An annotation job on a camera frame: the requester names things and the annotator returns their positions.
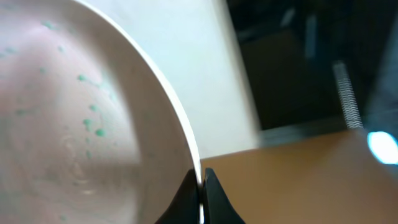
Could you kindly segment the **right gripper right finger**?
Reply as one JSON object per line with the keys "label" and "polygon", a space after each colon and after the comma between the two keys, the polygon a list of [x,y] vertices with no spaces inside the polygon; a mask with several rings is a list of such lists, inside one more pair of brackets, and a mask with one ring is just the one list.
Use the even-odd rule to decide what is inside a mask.
{"label": "right gripper right finger", "polygon": [[203,182],[205,224],[245,224],[230,203],[215,172],[205,169]]}

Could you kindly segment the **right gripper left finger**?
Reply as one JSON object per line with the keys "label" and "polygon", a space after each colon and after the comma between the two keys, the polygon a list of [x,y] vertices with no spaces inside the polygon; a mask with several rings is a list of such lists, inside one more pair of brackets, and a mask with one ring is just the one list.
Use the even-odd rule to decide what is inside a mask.
{"label": "right gripper left finger", "polygon": [[172,202],[155,224],[198,224],[199,193],[195,171],[184,177]]}

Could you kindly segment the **white plate with green streaks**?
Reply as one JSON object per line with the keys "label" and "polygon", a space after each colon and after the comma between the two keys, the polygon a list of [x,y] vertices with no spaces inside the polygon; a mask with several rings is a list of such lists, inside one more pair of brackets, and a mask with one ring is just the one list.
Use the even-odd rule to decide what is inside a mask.
{"label": "white plate with green streaks", "polygon": [[1,2],[2,223],[155,223],[200,176],[178,96],[117,23]]}

